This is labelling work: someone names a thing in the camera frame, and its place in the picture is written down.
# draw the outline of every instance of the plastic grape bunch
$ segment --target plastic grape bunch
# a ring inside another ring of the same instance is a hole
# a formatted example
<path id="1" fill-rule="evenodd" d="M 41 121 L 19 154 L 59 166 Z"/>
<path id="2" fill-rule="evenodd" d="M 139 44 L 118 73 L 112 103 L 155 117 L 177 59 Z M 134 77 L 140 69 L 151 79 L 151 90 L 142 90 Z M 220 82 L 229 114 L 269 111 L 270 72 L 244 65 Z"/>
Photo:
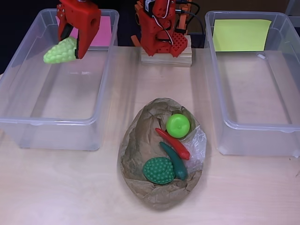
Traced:
<path id="1" fill-rule="evenodd" d="M 165 157 L 149 159 L 142 172 L 149 181 L 155 184 L 167 184 L 175 178 L 173 164 Z"/>
<path id="2" fill-rule="evenodd" d="M 73 37 L 60 41 L 44 55 L 44 62 L 61 63 L 75 60 L 76 43 L 77 40 Z"/>

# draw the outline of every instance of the red pepper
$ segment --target red pepper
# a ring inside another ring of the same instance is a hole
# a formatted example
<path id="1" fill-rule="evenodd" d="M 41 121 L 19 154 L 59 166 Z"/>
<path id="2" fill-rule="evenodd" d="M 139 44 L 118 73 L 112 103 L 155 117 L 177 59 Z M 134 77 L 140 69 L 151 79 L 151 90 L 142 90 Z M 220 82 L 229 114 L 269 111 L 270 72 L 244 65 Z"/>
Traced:
<path id="1" fill-rule="evenodd" d="M 169 144 L 172 145 L 172 147 L 175 149 L 180 158 L 189 160 L 190 154 L 188 150 L 178 139 L 171 137 L 167 132 L 163 131 L 162 129 L 155 128 L 155 130 L 159 134 L 159 136 L 166 139 L 169 142 Z"/>

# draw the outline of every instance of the clear plastic bin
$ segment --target clear plastic bin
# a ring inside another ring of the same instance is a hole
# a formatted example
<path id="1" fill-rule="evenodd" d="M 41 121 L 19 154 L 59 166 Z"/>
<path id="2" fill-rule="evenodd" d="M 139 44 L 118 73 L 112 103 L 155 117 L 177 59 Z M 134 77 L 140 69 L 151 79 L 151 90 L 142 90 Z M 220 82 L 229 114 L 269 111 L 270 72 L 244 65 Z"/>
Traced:
<path id="1" fill-rule="evenodd" d="M 41 11 L 28 30 L 0 80 L 0 128 L 20 147 L 100 147 L 119 19 L 115 10 L 101 11 L 111 20 L 110 46 L 93 47 L 82 60 L 43 62 L 43 55 L 58 43 L 56 9 Z"/>
<path id="2" fill-rule="evenodd" d="M 217 19 L 272 21 L 263 52 L 215 52 Z M 269 12 L 208 12 L 205 70 L 222 154 L 300 156 L 300 38 Z"/>

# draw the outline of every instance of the yellow sticky note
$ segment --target yellow sticky note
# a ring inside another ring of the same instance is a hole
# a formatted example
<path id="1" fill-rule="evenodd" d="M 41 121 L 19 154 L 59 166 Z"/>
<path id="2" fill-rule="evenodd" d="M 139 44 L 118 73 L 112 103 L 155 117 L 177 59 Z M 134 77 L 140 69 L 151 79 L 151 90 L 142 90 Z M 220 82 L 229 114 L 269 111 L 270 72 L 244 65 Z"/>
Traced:
<path id="1" fill-rule="evenodd" d="M 263 51 L 271 21 L 215 20 L 216 52 Z"/>

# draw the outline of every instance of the table surface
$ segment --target table surface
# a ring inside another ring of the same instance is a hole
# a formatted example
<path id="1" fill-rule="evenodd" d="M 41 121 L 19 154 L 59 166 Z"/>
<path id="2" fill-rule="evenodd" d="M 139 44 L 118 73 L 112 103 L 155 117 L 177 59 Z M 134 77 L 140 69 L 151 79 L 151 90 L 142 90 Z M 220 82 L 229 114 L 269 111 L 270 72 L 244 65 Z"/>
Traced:
<path id="1" fill-rule="evenodd" d="M 299 225 L 300 159 L 223 156 L 216 150 L 202 58 L 198 49 L 191 68 L 143 66 L 138 48 L 118 47 L 98 151 L 20 149 L 1 132 L 0 224 Z M 127 127 L 159 97 L 189 109 L 208 137 L 199 183 L 182 203 L 162 212 L 132 194 L 117 164 Z"/>

